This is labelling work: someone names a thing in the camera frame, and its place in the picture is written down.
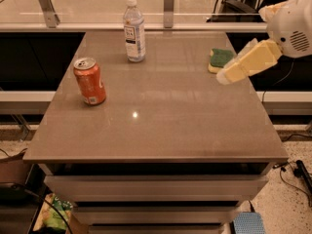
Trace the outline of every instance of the plastic bottle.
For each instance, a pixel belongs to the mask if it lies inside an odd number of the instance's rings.
[[[137,0],[126,0],[124,30],[127,56],[130,61],[139,62],[145,58],[144,16],[137,8]]]

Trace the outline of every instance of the table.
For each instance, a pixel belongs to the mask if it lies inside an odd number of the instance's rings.
[[[130,63],[122,31],[86,33],[72,63],[96,59],[107,99],[85,104],[71,63],[24,161],[90,233],[217,233],[287,161],[250,81],[208,71],[211,48],[232,50],[222,32],[148,31]]]

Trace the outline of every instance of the red soda can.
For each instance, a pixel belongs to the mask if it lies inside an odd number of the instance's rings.
[[[100,79],[100,68],[93,58],[77,59],[74,74],[85,103],[97,105],[105,101],[106,92]]]

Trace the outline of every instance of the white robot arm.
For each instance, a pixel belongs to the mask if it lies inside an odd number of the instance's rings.
[[[268,20],[269,39],[259,43],[253,39],[217,73],[219,83],[231,84],[262,72],[277,64],[282,55],[312,55],[312,0],[289,0],[259,12]]]

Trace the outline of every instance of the green sponge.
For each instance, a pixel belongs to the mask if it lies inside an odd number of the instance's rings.
[[[225,64],[233,59],[233,57],[233,52],[229,50],[212,49],[208,70],[211,73],[218,73]]]

